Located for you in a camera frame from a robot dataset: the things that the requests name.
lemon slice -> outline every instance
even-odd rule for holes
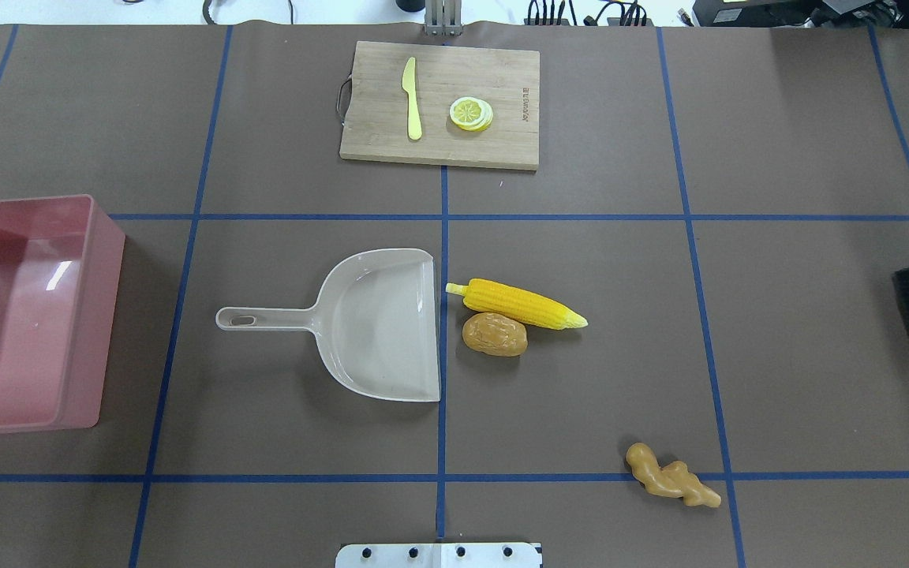
[[[493,122],[493,107],[490,103],[476,97],[462,97],[451,104],[448,111],[451,122],[459,129],[471,133],[483,132]]]

knife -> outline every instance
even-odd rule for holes
[[[416,58],[405,62],[402,90],[409,94],[409,140],[419,140],[423,136],[423,126],[419,123],[419,106],[416,105]]]

pink plastic box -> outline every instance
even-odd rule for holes
[[[0,432],[97,424],[124,244],[89,195],[0,201]]]

corn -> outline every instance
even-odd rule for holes
[[[444,290],[448,294],[465,296],[464,302],[468,309],[499,313],[520,323],[547,327],[549,330],[584,327],[588,324],[587,319],[558,301],[492,280],[473,278],[469,280],[468,286],[448,283]]]

cutting board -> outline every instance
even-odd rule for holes
[[[423,136],[409,140],[402,71],[416,58]],[[458,97],[493,107],[493,123],[467,133],[447,117]],[[538,51],[357,42],[353,96],[339,155],[375,162],[538,169]]]

